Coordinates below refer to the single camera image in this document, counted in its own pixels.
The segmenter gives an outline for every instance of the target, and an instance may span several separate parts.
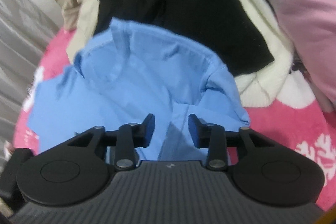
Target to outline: ribbed gray surface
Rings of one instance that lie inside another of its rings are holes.
[[[14,224],[309,224],[322,214],[314,204],[272,208],[236,190],[224,173],[199,162],[142,162],[118,173],[95,198],[67,208],[28,203]]]

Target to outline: white towel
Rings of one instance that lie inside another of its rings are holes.
[[[243,107],[269,106],[280,92],[293,61],[294,46],[281,32],[266,0],[240,0],[263,35],[275,61],[258,72],[235,78]]]

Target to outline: bed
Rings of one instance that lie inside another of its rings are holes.
[[[40,82],[60,75],[63,68],[70,65],[66,49],[74,33],[62,28],[50,41],[35,71],[31,92],[22,105],[14,147],[30,148],[35,154],[39,153],[39,137],[27,127],[35,89]],[[246,110],[252,129],[301,153],[322,168],[325,185],[317,204],[327,210],[336,202],[336,113],[332,107],[323,107],[322,111],[322,101],[305,69],[297,69],[294,64],[270,106],[247,107]],[[230,156],[234,163],[235,154],[230,153]]]

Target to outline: light blue shirt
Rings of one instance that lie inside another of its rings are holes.
[[[141,160],[204,160],[188,130],[188,116],[229,131],[248,126],[234,78],[204,45],[160,27],[113,18],[94,36],[74,65],[37,87],[28,126],[40,152],[93,126],[117,130],[155,115]]]

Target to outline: pink fabric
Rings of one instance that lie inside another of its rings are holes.
[[[56,77],[57,75],[60,75],[63,72],[63,68],[66,65],[70,64],[68,55],[66,53],[66,48],[73,34],[74,31],[67,32],[62,28],[57,33],[57,35],[50,41],[40,61],[39,68],[37,69],[37,71],[41,72],[42,79],[40,80],[48,80]],[[21,110],[21,113],[17,120],[13,136],[13,145],[14,147],[30,148],[34,151],[35,154],[37,154],[39,147],[38,136],[27,127],[27,120],[33,103],[34,98],[32,97],[24,102],[24,106],[26,109],[23,108]]]
[[[336,0],[269,0],[316,86],[336,101]]]
[[[328,210],[336,202],[336,113],[321,111],[300,72],[291,78],[269,107],[247,108],[251,128],[320,165],[325,185],[317,204]]]

